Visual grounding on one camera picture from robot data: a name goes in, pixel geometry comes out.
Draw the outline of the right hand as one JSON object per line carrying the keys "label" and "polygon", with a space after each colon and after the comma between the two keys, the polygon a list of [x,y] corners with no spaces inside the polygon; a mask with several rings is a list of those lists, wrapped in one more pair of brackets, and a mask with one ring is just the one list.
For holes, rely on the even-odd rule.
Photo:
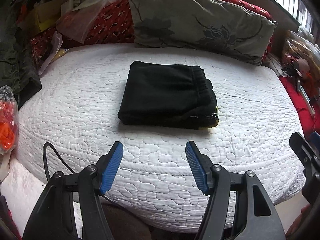
{"label": "right hand", "polygon": [[310,204],[306,205],[305,207],[303,207],[300,211],[300,215],[293,221],[293,223],[291,224],[291,226],[289,227],[288,231],[286,232],[285,236],[286,238],[290,237],[294,232],[297,231],[303,215],[306,211],[308,211],[308,209],[310,208]]}

